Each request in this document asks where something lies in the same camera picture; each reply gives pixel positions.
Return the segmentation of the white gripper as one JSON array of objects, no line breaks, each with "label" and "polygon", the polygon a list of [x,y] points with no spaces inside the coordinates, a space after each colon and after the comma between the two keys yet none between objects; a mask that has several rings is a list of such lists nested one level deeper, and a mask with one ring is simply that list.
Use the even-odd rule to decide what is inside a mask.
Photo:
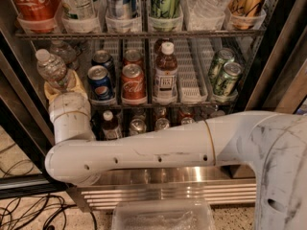
[{"label": "white gripper", "polygon": [[91,106],[83,82],[75,70],[68,70],[67,93],[61,94],[47,81],[44,94],[49,104],[50,120],[54,126],[55,143],[66,140],[95,140],[92,131]]}]

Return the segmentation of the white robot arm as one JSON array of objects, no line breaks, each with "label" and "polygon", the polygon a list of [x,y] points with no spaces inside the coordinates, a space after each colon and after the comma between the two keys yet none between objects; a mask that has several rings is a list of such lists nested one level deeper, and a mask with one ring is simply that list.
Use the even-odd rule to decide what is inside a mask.
[{"label": "white robot arm", "polygon": [[307,117],[246,111],[113,141],[96,140],[90,103],[73,80],[49,100],[54,179],[91,185],[104,171],[249,165],[256,175],[255,230],[307,229]]}]

